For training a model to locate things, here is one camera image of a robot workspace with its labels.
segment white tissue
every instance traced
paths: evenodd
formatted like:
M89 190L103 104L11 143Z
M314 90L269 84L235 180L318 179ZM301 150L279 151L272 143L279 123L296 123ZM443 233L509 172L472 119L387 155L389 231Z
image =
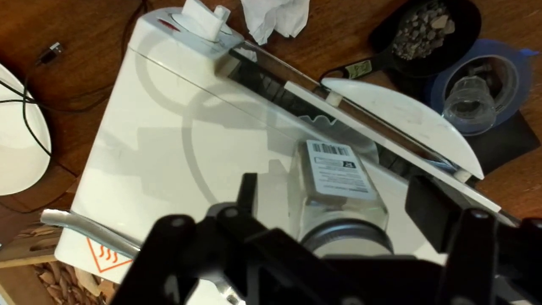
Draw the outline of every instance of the white tissue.
M267 43L272 31L296 38L308 21L309 0L240 0L243 19L253 41Z

